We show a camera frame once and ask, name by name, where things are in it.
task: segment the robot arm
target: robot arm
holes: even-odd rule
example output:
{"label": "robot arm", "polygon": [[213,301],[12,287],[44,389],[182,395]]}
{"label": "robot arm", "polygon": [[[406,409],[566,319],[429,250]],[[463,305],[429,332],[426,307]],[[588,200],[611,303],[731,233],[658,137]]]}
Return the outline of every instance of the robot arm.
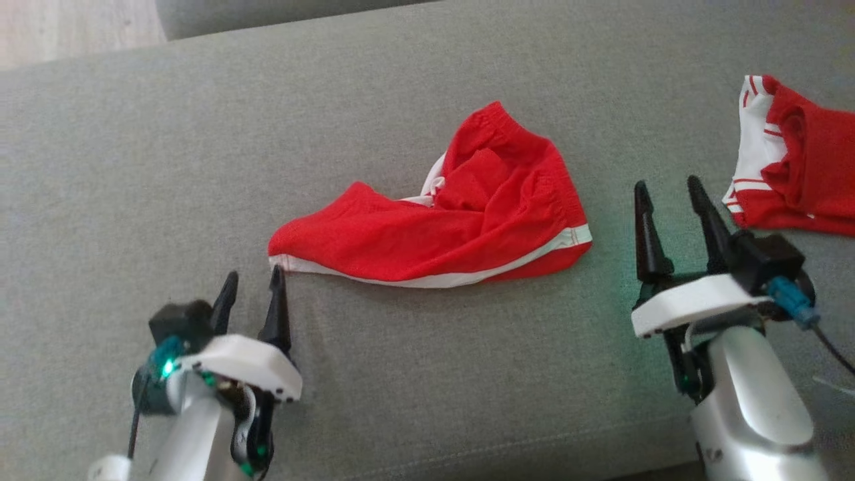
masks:
{"label": "robot arm", "polygon": [[[686,275],[674,274],[646,186],[635,186],[635,334],[663,336],[677,390],[697,405],[690,419],[710,480],[827,481],[811,416],[763,335],[766,320],[795,318],[803,329],[818,320],[805,258],[780,235],[731,235],[700,180],[689,177],[688,186],[709,262]],[[781,283],[792,299],[771,288]],[[714,336],[694,346],[693,334],[704,331]]]}
{"label": "robot arm", "polygon": [[280,403],[298,401],[303,379],[290,361],[285,279],[274,269],[273,299],[259,340],[227,334],[238,277],[229,274],[211,307],[164,306],[149,322],[156,348],[133,377],[135,405],[127,456],[93,463],[89,481],[127,481],[139,414],[175,416],[150,481],[250,481],[274,454],[271,424]]}

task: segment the couch backrest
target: couch backrest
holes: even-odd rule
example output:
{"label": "couch backrest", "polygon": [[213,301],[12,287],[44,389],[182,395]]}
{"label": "couch backrest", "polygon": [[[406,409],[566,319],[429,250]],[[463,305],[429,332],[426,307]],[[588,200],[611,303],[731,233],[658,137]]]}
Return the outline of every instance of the couch backrest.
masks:
{"label": "couch backrest", "polygon": [[263,27],[429,0],[156,0],[167,39]]}

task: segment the blue connector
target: blue connector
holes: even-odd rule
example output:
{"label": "blue connector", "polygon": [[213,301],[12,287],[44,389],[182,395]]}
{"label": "blue connector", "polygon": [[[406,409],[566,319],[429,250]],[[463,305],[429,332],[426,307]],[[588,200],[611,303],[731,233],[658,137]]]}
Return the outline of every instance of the blue connector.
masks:
{"label": "blue connector", "polygon": [[799,286],[786,277],[778,276],[769,281],[766,292],[802,330],[808,330],[819,322],[819,313],[811,307],[811,301]]}

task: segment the gray fabric surface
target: gray fabric surface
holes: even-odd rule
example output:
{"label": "gray fabric surface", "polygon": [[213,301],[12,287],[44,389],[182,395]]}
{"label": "gray fabric surface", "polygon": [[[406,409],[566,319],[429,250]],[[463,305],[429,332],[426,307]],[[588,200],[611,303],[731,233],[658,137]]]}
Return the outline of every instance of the gray fabric surface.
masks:
{"label": "gray fabric surface", "polygon": [[[820,439],[818,446],[820,456],[828,468],[829,479],[836,481],[855,479],[855,460],[852,458],[852,452],[855,450],[855,435],[840,436],[833,440]],[[706,476],[704,467],[700,462],[694,461],[612,481],[706,481]]]}
{"label": "gray fabric surface", "polygon": [[[269,479],[598,480],[690,461],[691,402],[659,340],[633,337],[632,186],[666,249],[703,266],[685,178],[715,196],[742,75],[855,109],[852,17],[832,5],[426,3],[188,39],[3,74],[3,470],[81,478],[127,442],[127,385],[163,303],[242,280],[268,302],[269,236],[355,180],[417,193],[494,99],[563,152],[594,246],[570,270],[420,291],[288,279],[302,402],[275,419]],[[855,242],[788,232],[829,337],[855,356]],[[850,383],[791,324],[769,338],[824,436]],[[144,420],[139,465],[168,434]]]}
{"label": "gray fabric surface", "polygon": [[166,38],[186,39],[431,0],[155,0]]}

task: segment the red garment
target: red garment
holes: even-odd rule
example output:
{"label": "red garment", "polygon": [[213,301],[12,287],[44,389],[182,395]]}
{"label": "red garment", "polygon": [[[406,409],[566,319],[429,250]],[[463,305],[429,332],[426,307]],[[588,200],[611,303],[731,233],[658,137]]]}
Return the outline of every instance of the red garment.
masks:
{"label": "red garment", "polygon": [[566,269],[590,246],[557,148],[495,103],[463,123],[422,196],[391,200],[357,182],[277,230],[268,255],[286,270],[448,288]]}
{"label": "red garment", "polygon": [[740,155],[724,202],[742,227],[855,235],[855,114],[747,76]]}

